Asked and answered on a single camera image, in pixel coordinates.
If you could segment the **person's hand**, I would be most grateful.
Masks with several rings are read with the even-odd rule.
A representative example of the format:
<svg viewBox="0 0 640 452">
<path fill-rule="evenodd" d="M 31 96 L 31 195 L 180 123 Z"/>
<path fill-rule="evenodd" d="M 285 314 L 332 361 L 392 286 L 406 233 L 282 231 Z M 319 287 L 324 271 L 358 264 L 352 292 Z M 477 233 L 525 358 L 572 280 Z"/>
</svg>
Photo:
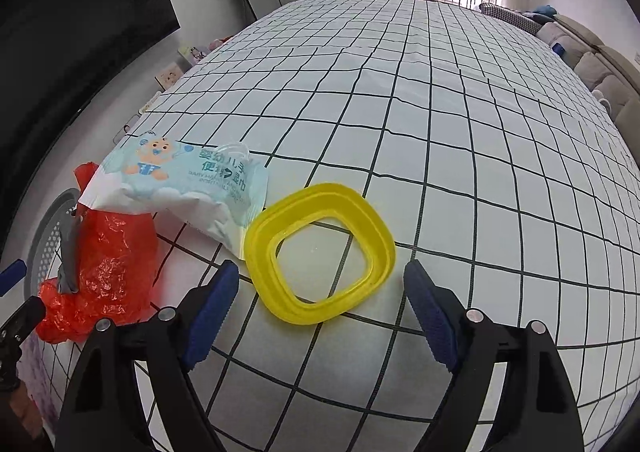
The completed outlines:
<svg viewBox="0 0 640 452">
<path fill-rule="evenodd" d="M 24 382 L 11 392 L 9 404 L 30 438 L 38 438 L 43 430 L 42 416 L 35 401 L 30 398 Z"/>
</svg>

